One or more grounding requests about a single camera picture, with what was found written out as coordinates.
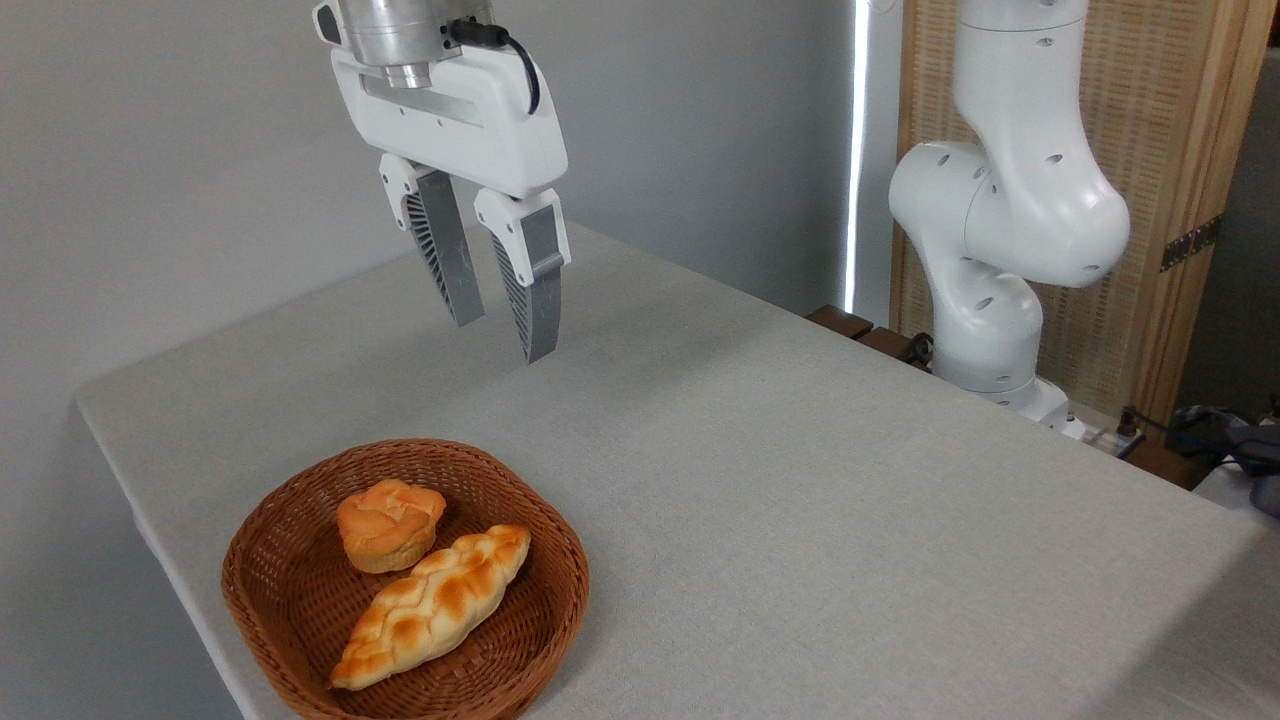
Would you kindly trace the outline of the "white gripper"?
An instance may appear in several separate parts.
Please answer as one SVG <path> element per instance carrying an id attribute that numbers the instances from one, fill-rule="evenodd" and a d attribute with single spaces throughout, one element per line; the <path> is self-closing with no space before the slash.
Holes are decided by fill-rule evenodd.
<path id="1" fill-rule="evenodd" d="M 474 208 L 490 232 L 526 363 L 553 352 L 571 252 L 561 199 L 547 188 L 568 160 L 536 64 L 497 26 L 488 1 L 323 1 L 314 24 L 355 128 L 385 152 L 379 173 L 396 223 L 412 236 L 456 325 L 477 320 L 484 306 L 448 174 L 486 187 Z"/>

